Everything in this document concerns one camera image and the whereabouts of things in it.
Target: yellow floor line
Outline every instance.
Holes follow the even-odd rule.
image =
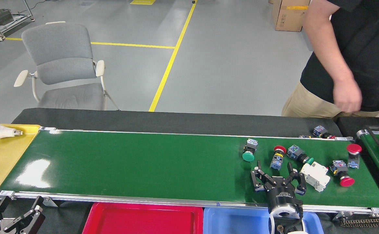
[[[6,37],[6,40],[22,41],[22,38]],[[163,48],[163,49],[175,49],[174,46],[162,46],[162,45],[140,45],[140,44],[126,44],[126,43],[107,43],[107,42],[91,42],[93,45],[109,45],[109,46],[135,46],[135,47],[149,47],[149,48]]]
[[[181,34],[179,35],[178,42],[176,42],[175,49],[172,52],[171,58],[169,59],[169,63],[166,67],[166,70],[165,70],[165,73],[162,77],[161,83],[159,84],[158,90],[156,91],[155,97],[153,98],[152,104],[150,105],[150,108],[149,108],[150,112],[154,112],[156,105],[158,104],[159,98],[162,94],[162,90],[165,86],[166,80],[168,79],[169,73],[171,71],[172,65],[173,65],[175,57],[176,57],[176,54],[178,53],[178,49],[181,46],[182,38],[184,37],[185,31],[187,31],[187,27],[188,27],[188,24],[190,22],[189,20],[191,19],[191,16],[192,16],[192,13],[194,12],[194,8],[195,8],[196,4],[197,4],[197,2],[192,4],[191,10],[189,11],[190,13],[188,14],[187,20],[185,21],[184,28],[182,29]]]
[[[6,40],[22,41],[22,38],[6,37]]]
[[[155,0],[133,0],[130,4],[136,5],[152,5]]]

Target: red tray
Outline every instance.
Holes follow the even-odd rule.
[[[94,203],[83,234],[202,234],[203,209],[127,203]]]

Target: black t-shirt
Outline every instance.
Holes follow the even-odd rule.
[[[332,15],[338,46],[362,92],[361,111],[379,111],[379,0],[328,0],[340,9]],[[325,101],[333,101],[333,80],[313,53],[301,83]]]

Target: khaki pants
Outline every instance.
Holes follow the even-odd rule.
[[[376,117],[379,111],[358,111],[354,113],[342,112],[336,105],[320,99],[309,92],[300,82],[288,98],[282,110],[282,116],[287,117],[315,117],[337,118],[341,116]]]

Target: gray floor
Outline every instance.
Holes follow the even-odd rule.
[[[33,7],[39,0],[28,0]],[[91,41],[175,46],[191,10],[191,0],[58,0],[38,4],[35,22],[80,23]],[[199,0],[155,111],[280,115],[311,54],[302,32],[278,32],[265,0]],[[0,9],[24,10],[17,0],[0,0]],[[173,49],[92,45],[94,59],[107,64],[108,90],[125,111],[148,111]],[[0,123],[33,108],[29,80],[14,88],[20,71],[35,71],[21,41],[0,42]],[[64,86],[39,84],[40,94]]]

